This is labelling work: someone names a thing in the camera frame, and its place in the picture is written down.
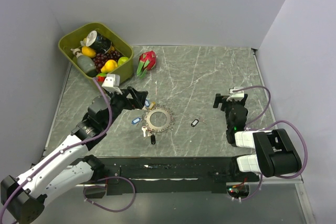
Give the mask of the round metal key ring plate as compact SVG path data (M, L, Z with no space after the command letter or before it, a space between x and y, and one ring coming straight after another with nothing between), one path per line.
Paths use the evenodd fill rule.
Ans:
M163 106L156 104L152 109L146 110L142 116L142 126L147 131L162 133L171 129L174 123L173 112Z

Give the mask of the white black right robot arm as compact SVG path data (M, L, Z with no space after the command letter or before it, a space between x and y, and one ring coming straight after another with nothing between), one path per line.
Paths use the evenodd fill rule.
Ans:
M226 138L234 147L250 148L255 154L236 158L236 164L229 169L235 181L243 180L248 172L265 177L295 178L304 171L308 161L307 145L300 132L297 132L304 150L301 159L285 129L248 130L245 128L248 110L245 93L216 94L213 107L220 107L225 113Z

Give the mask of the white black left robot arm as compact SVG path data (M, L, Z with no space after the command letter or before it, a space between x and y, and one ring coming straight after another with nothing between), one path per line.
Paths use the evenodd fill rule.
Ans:
M7 210L17 223L32 223L48 203L70 188L103 179L103 164L93 155L85 156L71 169L67 167L106 137L123 110L142 109L148 92L133 87L101 88L100 92L82 121L56 149L26 172L1 181L1 214Z

